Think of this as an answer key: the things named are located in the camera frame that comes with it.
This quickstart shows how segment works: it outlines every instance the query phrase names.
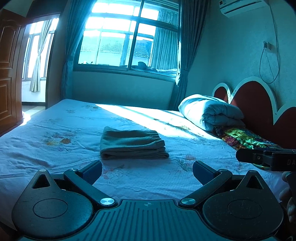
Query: door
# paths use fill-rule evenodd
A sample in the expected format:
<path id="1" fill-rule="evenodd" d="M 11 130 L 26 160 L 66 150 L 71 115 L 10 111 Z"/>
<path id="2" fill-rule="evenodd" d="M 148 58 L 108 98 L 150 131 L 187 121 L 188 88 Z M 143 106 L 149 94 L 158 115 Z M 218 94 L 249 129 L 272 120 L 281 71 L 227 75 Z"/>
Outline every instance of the door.
<path id="1" fill-rule="evenodd" d="M 22 122 L 22 66 L 20 47 L 26 18 L 0 11 L 0 135 Z"/>

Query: triangular hole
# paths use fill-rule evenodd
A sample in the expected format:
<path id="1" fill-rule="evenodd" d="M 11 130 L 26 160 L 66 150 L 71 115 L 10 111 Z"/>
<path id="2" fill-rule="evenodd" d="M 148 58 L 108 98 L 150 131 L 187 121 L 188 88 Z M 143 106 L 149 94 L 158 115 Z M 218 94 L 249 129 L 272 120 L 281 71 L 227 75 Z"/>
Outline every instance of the triangular hole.
<path id="1" fill-rule="evenodd" d="M 247 184 L 247 188 L 263 189 L 256 176 L 251 176 L 251 178 Z"/>
<path id="2" fill-rule="evenodd" d="M 50 184 L 46 178 L 46 176 L 44 174 L 40 175 L 39 178 L 37 179 L 37 181 L 35 182 L 33 189 L 37 189 L 37 188 L 46 188 L 49 187 Z"/>

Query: curtain tieback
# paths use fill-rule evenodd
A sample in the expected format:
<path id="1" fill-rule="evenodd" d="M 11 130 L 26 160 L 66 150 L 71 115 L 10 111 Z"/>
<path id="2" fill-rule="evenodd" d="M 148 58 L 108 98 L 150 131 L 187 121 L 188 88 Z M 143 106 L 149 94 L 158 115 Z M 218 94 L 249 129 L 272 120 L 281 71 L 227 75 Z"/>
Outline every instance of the curtain tieback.
<path id="1" fill-rule="evenodd" d="M 74 61 L 74 56 L 67 56 L 66 61 Z"/>
<path id="2" fill-rule="evenodd" d="M 186 69 L 180 69 L 180 74 L 184 74 L 184 75 L 188 76 L 189 71 Z"/>

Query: air conditioner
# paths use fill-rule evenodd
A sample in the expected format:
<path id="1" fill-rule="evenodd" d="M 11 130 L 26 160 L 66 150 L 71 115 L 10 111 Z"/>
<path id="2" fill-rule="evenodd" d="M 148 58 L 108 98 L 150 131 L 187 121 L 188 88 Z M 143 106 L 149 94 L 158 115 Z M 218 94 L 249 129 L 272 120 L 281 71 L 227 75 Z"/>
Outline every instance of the air conditioner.
<path id="1" fill-rule="evenodd" d="M 219 1 L 221 13 L 226 17 L 268 6 L 267 0 L 221 0 Z"/>

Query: blue curtain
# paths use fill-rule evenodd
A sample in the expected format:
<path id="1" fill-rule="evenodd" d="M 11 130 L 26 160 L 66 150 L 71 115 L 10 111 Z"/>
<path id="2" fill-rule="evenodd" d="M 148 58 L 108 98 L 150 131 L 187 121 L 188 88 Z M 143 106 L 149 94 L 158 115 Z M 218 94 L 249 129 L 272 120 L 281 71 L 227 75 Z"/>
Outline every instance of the blue curtain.
<path id="1" fill-rule="evenodd" d="M 178 12 L 160 10 L 158 21 L 178 26 Z M 178 33 L 164 28 L 156 28 L 151 55 L 151 67 L 156 69 L 176 69 Z"/>
<path id="2" fill-rule="evenodd" d="M 82 38 L 86 21 L 96 0 L 72 0 L 66 31 L 66 62 L 64 64 L 61 99 L 72 98 L 72 72 L 75 51 Z"/>
<path id="3" fill-rule="evenodd" d="M 209 4 L 210 0 L 179 2 L 178 72 L 169 104 L 170 110 L 178 110 L 185 98 L 188 73 L 196 57 Z"/>

